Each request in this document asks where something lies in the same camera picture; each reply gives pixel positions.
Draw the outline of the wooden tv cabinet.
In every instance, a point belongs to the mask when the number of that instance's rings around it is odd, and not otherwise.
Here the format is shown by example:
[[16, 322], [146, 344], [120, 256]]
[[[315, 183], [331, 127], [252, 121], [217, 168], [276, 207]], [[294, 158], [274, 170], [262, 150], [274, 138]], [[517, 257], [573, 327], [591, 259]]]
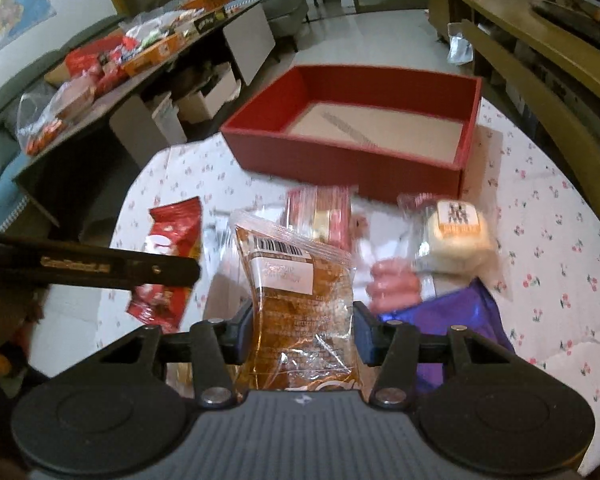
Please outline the wooden tv cabinet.
[[600, 218], [600, 50], [533, 9], [533, 0], [428, 0], [441, 37], [460, 25], [475, 74], [499, 74], [550, 138]]

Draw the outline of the purple blue snack bag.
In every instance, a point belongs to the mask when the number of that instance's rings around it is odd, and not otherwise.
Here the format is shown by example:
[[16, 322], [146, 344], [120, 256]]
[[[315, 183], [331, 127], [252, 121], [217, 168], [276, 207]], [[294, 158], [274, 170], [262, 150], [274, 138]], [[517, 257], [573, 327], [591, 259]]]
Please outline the purple blue snack bag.
[[483, 282], [475, 278], [464, 288], [425, 300], [414, 307], [378, 313], [380, 322], [399, 321], [417, 327], [422, 334], [445, 336], [453, 325], [464, 325], [510, 353], [515, 349], [503, 328], [500, 310]]

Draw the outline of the cluttered coffee table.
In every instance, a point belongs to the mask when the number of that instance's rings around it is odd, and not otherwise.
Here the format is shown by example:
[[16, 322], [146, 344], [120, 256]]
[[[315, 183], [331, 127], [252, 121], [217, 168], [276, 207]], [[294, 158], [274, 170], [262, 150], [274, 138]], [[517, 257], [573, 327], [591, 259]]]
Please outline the cluttered coffee table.
[[137, 55], [122, 67], [125, 81], [100, 96], [74, 124], [15, 176], [30, 202], [59, 229], [78, 228], [119, 159], [129, 156], [142, 168], [158, 151], [178, 142], [163, 134], [146, 102], [169, 93], [184, 70], [211, 61], [227, 61], [239, 80], [250, 84], [274, 47], [274, 37], [260, 2], [244, 6], [203, 34], [154, 44], [163, 53], [158, 64]]

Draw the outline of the red snack packet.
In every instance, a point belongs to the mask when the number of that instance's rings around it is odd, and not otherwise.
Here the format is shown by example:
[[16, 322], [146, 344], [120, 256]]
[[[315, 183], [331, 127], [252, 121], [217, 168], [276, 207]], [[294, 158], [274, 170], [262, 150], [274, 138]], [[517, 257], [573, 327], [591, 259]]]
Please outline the red snack packet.
[[143, 251], [160, 261], [151, 265], [151, 281], [134, 288], [126, 312], [165, 333], [176, 333], [201, 274], [201, 201], [193, 197], [162, 205], [149, 215], [152, 226]]

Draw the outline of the orange flat box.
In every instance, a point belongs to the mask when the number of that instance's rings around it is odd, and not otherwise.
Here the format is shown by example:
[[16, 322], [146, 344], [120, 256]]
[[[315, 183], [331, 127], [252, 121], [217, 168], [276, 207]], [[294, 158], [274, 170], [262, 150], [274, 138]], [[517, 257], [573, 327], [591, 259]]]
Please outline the orange flat box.
[[129, 61], [124, 62], [122, 70], [129, 76], [135, 77], [144, 70], [149, 70], [178, 53], [184, 47], [185, 38], [181, 34], [173, 34], [134, 54]]

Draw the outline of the pink cake packet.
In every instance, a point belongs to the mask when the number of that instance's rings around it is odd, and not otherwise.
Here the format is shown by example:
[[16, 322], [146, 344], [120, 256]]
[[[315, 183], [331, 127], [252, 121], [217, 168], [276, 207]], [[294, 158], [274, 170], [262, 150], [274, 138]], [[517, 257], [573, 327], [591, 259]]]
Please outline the pink cake packet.
[[286, 194], [283, 225], [295, 233], [350, 252], [351, 198], [356, 186], [300, 186]]

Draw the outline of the brown bread packet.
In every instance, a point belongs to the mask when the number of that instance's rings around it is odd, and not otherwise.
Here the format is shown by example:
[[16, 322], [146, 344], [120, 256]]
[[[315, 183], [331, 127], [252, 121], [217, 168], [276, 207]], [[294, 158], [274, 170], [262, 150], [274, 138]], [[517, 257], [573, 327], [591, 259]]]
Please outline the brown bread packet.
[[230, 216], [230, 227], [253, 312], [251, 344], [237, 388], [361, 388], [351, 255], [244, 210]]

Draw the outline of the white cardboard box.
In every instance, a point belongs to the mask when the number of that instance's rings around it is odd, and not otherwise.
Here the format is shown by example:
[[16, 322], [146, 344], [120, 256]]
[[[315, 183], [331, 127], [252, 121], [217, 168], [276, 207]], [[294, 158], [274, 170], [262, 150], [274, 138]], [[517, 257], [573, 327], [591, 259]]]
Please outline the white cardboard box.
[[214, 66], [202, 84], [175, 102], [178, 118], [192, 125], [206, 122], [226, 103], [235, 101], [241, 91], [242, 82], [235, 77], [230, 63]]

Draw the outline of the pink sausages packet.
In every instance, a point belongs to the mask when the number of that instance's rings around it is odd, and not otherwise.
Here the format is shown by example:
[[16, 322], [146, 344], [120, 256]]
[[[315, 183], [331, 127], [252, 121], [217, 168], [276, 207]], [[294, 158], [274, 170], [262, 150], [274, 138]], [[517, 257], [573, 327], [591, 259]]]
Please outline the pink sausages packet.
[[422, 302], [422, 285], [412, 264], [403, 258], [381, 260], [370, 268], [372, 281], [366, 286], [368, 308], [373, 314], [408, 309]]

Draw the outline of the white bun packet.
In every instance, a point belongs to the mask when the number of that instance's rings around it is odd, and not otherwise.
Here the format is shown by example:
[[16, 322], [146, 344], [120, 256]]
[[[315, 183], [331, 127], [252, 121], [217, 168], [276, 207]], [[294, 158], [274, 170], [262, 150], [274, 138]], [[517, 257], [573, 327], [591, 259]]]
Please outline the white bun packet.
[[474, 204], [422, 193], [402, 194], [405, 221], [396, 255], [417, 273], [471, 276], [496, 263], [496, 244], [486, 217]]

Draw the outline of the silver foil bag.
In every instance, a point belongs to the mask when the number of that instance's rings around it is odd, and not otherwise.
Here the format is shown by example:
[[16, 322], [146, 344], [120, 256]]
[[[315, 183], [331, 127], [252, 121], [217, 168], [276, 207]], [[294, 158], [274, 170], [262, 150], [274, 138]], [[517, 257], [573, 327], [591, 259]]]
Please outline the silver foil bag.
[[455, 66], [462, 66], [474, 60], [474, 47], [464, 36], [462, 23], [448, 24], [449, 53], [448, 62]]

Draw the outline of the red cardboard box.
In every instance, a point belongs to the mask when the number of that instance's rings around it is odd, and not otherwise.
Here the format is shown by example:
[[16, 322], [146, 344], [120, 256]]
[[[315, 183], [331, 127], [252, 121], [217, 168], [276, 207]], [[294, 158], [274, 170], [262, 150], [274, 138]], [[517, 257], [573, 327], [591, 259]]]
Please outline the red cardboard box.
[[243, 170], [352, 185], [370, 200], [460, 197], [480, 79], [429, 70], [297, 65], [221, 127]]

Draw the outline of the cherry print tablecloth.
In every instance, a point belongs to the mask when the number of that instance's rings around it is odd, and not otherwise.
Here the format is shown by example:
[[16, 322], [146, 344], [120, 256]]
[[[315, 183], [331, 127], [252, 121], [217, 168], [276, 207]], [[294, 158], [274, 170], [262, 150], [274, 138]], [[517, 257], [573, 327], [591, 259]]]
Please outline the cherry print tablecloth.
[[[137, 171], [90, 245], [139, 250], [152, 207], [199, 197], [207, 226], [236, 209], [272, 214], [288, 182], [239, 167], [222, 136], [167, 148]], [[489, 219], [498, 268], [486, 287], [518, 356], [588, 401], [593, 441], [580, 467], [600, 466], [600, 220], [570, 180], [492, 103], [483, 102], [464, 196]]]

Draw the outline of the grey sofa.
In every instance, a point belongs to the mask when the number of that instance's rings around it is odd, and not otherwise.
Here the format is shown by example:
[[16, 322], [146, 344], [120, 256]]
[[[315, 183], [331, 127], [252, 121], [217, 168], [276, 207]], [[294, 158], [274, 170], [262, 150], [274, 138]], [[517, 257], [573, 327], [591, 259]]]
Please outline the grey sofa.
[[276, 44], [288, 44], [298, 52], [296, 36], [309, 13], [306, 0], [262, 0], [261, 4]]

